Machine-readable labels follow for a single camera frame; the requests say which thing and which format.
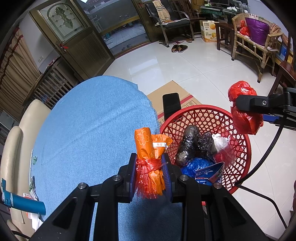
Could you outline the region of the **wooden crib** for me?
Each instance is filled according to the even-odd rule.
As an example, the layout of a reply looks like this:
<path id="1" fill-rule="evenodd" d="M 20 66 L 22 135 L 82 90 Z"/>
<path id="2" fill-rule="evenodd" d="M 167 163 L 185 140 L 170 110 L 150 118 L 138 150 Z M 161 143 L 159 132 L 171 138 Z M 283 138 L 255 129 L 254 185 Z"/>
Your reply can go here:
<path id="1" fill-rule="evenodd" d="M 52 109 L 64 95 L 81 81 L 82 79 L 65 60 L 57 57 L 30 88 L 22 106 L 27 108 L 33 100 L 37 99 Z"/>

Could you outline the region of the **red plastic basket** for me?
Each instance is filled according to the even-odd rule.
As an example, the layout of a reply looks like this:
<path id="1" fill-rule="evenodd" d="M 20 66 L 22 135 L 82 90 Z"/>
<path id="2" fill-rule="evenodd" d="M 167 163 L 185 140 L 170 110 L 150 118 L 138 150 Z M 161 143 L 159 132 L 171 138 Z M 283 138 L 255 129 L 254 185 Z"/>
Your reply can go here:
<path id="1" fill-rule="evenodd" d="M 161 133 L 172 139 L 167 153 L 172 163 L 185 132 L 199 131 L 196 157 L 212 163 L 222 162 L 222 185 L 233 194 L 235 183 L 245 177 L 251 164 L 251 144 L 248 135 L 239 134 L 234 128 L 231 113 L 212 105 L 193 105 L 170 116 L 162 125 Z"/>

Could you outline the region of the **green candy wrapper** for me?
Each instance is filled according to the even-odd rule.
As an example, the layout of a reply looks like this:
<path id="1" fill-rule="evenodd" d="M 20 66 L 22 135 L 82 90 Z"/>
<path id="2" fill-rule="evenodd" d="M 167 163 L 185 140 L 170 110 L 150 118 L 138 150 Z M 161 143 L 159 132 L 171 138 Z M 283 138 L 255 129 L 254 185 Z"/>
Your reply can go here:
<path id="1" fill-rule="evenodd" d="M 32 164 L 35 165 L 37 160 L 38 160 L 37 156 L 33 156 L 32 157 Z"/>

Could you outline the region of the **purple bag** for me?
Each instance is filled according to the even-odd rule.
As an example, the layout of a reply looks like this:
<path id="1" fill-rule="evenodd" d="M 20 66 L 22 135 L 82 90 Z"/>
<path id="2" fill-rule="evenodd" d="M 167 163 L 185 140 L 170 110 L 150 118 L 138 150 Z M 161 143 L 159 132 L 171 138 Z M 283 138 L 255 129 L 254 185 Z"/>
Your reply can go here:
<path id="1" fill-rule="evenodd" d="M 253 18 L 246 18 L 250 39 L 256 44 L 265 45 L 267 35 L 269 34 L 269 25 Z"/>

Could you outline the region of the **open brown door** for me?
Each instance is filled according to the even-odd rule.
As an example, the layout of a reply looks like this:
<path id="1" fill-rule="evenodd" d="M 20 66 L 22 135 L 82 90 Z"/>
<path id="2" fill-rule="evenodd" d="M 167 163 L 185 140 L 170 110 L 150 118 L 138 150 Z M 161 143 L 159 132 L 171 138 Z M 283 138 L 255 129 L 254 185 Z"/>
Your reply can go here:
<path id="1" fill-rule="evenodd" d="M 48 42 L 82 80 L 102 75 L 114 56 L 78 1 L 46 1 L 29 11 Z"/>

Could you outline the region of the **black plastic bag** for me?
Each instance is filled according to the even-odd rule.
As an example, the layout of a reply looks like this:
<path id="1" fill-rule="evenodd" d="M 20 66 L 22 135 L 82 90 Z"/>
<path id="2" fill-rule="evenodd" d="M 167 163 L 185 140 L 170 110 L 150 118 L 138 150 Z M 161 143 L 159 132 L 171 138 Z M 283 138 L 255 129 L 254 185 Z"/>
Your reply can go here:
<path id="1" fill-rule="evenodd" d="M 215 152 L 212 133 L 201 134 L 196 125 L 189 125 L 184 130 L 183 139 L 175 156 L 175 163 L 183 167 L 194 158 L 208 159 L 215 163 L 213 157 Z"/>

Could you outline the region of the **red plastic bag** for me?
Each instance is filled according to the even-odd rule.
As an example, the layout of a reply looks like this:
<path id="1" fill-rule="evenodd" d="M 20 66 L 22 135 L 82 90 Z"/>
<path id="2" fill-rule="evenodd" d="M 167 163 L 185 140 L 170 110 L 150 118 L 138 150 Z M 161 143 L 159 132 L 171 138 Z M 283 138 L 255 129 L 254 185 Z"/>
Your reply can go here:
<path id="1" fill-rule="evenodd" d="M 228 89 L 233 125 L 239 134 L 255 135 L 263 126 L 263 115 L 250 110 L 250 101 L 254 96 L 257 96 L 257 92 L 244 80 Z"/>

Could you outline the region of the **cardboard sheet on floor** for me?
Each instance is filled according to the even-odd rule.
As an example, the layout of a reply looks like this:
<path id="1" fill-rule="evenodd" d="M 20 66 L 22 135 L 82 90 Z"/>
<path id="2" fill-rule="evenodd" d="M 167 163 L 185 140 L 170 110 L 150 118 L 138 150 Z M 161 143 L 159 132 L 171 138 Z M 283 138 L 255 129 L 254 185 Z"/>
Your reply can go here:
<path id="1" fill-rule="evenodd" d="M 201 102 L 174 81 L 170 81 L 158 88 L 147 97 L 157 112 L 160 125 L 180 109 L 201 104 Z"/>

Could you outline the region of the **beige curtain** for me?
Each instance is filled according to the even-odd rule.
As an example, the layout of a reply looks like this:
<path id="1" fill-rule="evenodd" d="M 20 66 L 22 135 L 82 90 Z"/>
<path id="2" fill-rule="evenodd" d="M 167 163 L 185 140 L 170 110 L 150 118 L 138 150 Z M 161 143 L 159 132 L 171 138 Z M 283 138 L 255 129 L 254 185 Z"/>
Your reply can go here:
<path id="1" fill-rule="evenodd" d="M 41 75 L 19 27 L 1 54 L 1 110 L 19 121 L 23 104 Z"/>

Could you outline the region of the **black phone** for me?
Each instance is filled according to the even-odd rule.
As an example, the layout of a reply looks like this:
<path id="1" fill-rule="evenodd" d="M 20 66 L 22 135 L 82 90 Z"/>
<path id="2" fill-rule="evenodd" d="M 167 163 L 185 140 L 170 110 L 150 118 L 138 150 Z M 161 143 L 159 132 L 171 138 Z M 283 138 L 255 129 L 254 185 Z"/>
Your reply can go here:
<path id="1" fill-rule="evenodd" d="M 180 109 L 181 103 L 178 93 L 175 92 L 163 95 L 163 112 L 165 121 Z"/>

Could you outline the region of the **teal thermos bottle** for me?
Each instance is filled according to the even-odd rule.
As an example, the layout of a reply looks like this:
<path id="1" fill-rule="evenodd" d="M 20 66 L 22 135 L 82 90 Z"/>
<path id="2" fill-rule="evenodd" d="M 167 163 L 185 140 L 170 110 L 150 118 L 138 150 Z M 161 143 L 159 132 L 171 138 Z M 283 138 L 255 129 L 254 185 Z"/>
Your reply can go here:
<path id="1" fill-rule="evenodd" d="M 9 208 L 18 209 L 25 212 L 36 213 L 39 215 L 46 214 L 46 208 L 43 202 L 25 198 L 6 190 L 6 180 L 1 179 L 2 196 L 1 199 Z"/>

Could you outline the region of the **blue white carton box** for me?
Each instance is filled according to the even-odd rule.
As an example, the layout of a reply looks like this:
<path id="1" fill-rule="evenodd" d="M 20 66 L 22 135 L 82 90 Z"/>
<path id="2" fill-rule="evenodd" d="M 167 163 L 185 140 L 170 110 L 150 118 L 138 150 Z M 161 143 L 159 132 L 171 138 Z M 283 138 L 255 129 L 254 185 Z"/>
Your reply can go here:
<path id="1" fill-rule="evenodd" d="M 221 183 L 225 163 L 219 162 L 196 171 L 195 180 L 199 184 L 212 186 L 214 183 Z"/>

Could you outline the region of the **orange wrapper bundle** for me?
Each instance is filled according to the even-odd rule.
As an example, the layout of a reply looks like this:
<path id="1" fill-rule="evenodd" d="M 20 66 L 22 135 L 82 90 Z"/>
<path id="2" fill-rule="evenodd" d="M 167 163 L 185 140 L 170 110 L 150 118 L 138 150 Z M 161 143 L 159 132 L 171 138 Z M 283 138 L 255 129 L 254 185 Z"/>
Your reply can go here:
<path id="1" fill-rule="evenodd" d="M 137 149 L 137 195 L 145 199 L 156 199 L 165 190 L 162 155 L 173 141 L 165 134 L 151 134 L 150 128 L 135 130 L 134 140 Z"/>

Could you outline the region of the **blue plastic bag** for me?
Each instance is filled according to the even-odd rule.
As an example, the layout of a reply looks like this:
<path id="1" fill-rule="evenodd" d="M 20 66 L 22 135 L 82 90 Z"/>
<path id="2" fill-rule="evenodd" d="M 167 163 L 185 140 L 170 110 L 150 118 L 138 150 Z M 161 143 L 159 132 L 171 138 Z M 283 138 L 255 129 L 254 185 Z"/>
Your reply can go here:
<path id="1" fill-rule="evenodd" d="M 212 172 L 210 169 L 214 165 L 214 162 L 203 158 L 194 158 L 187 163 L 186 166 L 181 168 L 181 172 L 193 178 L 197 183 L 212 186 L 212 183 L 208 180 L 207 171 Z"/>

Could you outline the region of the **yellow cardboard box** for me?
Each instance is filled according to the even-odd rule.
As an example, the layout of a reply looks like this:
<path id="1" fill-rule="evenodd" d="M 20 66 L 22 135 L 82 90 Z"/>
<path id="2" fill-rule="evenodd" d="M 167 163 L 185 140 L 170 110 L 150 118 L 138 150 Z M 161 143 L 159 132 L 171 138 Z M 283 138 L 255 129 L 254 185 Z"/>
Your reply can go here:
<path id="1" fill-rule="evenodd" d="M 204 42 L 210 43 L 217 41 L 216 23 L 218 22 L 200 20 L 201 35 Z"/>

